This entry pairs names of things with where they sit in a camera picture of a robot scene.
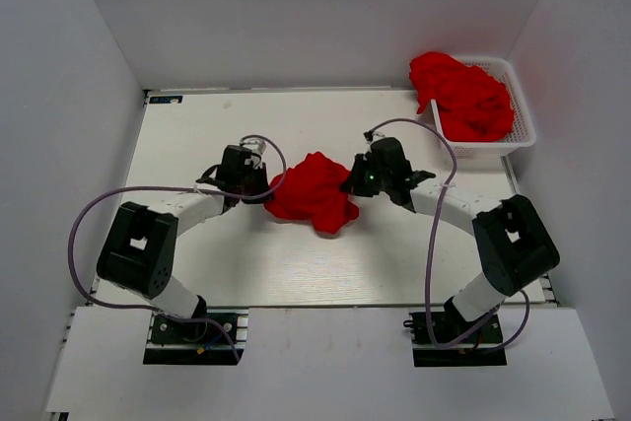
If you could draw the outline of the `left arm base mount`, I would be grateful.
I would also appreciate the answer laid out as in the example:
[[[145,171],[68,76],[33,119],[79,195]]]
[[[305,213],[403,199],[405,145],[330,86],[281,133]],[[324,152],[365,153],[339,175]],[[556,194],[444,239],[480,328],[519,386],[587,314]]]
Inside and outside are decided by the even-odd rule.
[[[146,366],[236,366],[238,360],[222,331],[233,341],[239,357],[245,351],[248,310],[208,311],[219,323],[180,323],[163,315],[150,320],[143,364]]]

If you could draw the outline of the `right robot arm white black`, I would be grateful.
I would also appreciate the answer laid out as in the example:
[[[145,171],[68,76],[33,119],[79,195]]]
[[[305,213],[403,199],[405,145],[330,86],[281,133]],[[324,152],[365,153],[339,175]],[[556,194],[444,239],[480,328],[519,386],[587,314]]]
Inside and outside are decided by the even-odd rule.
[[[393,137],[356,155],[340,190],[360,197],[384,193],[399,207],[432,216],[432,234],[445,222],[474,237],[481,272],[444,304],[446,331],[459,341],[470,339],[484,316],[560,263],[558,249],[527,197],[485,198],[433,173],[415,171]]]

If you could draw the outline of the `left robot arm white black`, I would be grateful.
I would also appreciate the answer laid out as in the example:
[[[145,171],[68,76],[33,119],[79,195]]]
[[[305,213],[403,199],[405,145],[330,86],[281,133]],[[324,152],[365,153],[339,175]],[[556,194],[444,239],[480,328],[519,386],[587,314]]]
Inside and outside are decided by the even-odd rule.
[[[192,192],[158,204],[120,205],[97,263],[97,275],[139,297],[167,316],[175,330],[196,341],[208,329],[205,300],[173,276],[177,238],[239,203],[273,197],[262,160],[265,141],[250,135],[225,148],[220,164],[205,171]]]

